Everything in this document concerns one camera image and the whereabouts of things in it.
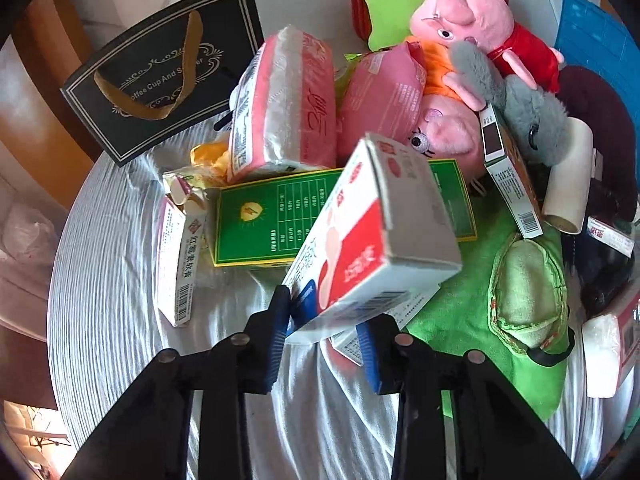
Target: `gold bag handle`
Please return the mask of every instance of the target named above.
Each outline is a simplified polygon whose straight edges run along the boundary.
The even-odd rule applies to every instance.
[[[121,108],[121,110],[127,114],[148,121],[164,119],[193,92],[196,86],[196,61],[198,59],[201,39],[202,19],[197,10],[192,10],[189,13],[187,32],[184,36],[184,47],[182,48],[182,88],[176,100],[170,105],[152,108],[138,101],[134,101],[116,85],[109,83],[103,78],[97,70],[94,72],[94,81],[98,85],[102,95],[104,95],[111,104]]]

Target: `pink package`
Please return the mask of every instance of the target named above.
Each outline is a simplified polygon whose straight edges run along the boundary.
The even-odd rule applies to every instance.
[[[338,161],[346,161],[367,132],[405,142],[418,120],[426,71],[417,43],[366,55],[354,70],[338,112]]]
[[[291,25],[260,48],[232,94],[230,182],[335,168],[330,48]]]

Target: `green cloth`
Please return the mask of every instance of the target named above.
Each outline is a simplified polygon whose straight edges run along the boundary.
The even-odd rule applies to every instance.
[[[369,48],[394,46],[411,35],[409,19],[424,0],[364,0],[371,18]]]
[[[507,241],[496,256],[487,307],[491,332],[524,355],[560,330],[567,303],[564,274],[545,247],[546,238],[519,238]]]
[[[516,224],[495,187],[491,188],[487,197],[473,198],[472,206],[478,226],[478,240],[460,244],[463,270],[442,284],[440,291],[408,324],[407,329],[437,351],[461,356],[470,349],[481,350],[511,381],[540,419],[547,420],[560,403],[566,361],[550,368],[540,366],[526,354],[520,354],[512,346],[505,345],[490,330],[487,306],[490,304],[492,276],[497,276],[494,266],[498,269],[501,261],[497,256],[506,254],[506,249],[519,237],[514,236],[517,232]],[[542,260],[538,259],[536,265],[545,258],[550,258],[556,269],[562,269],[559,233],[545,226],[545,234],[536,238],[535,242],[543,248]],[[531,247],[527,247],[524,253],[530,253],[530,249]],[[516,252],[513,260],[522,260],[522,254]],[[524,266],[522,270],[528,265],[522,261],[520,264]],[[557,284],[560,289],[559,297],[566,302],[562,272],[556,278],[561,280],[561,283]],[[520,280],[523,290],[533,294],[529,285],[523,286],[522,276],[517,279]],[[509,290],[507,294],[513,297],[513,292],[514,290]],[[541,291],[540,295],[548,299],[549,292]],[[568,335],[564,316],[561,330],[545,351],[550,354],[561,353],[567,346]],[[443,412],[451,416],[448,394],[443,394]]]

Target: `screw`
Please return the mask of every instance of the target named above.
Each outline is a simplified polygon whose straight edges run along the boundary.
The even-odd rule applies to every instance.
[[[239,332],[231,336],[231,344],[233,346],[245,346],[249,342],[250,338],[244,332]]]
[[[486,356],[479,350],[472,350],[466,355],[466,358],[475,365],[481,365],[484,363]]]
[[[414,338],[411,335],[403,332],[401,334],[398,334],[394,338],[394,341],[400,346],[411,346],[414,343]]]
[[[179,355],[180,354],[178,354],[178,352],[176,352],[173,348],[165,348],[164,350],[158,352],[156,359],[158,359],[158,361],[160,361],[161,363],[170,363]]]

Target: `cardboard tube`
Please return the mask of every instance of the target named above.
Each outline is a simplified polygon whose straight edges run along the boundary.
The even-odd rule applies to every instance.
[[[593,132],[580,119],[569,117],[567,156],[551,168],[542,215],[545,222],[563,233],[582,231],[591,183]]]

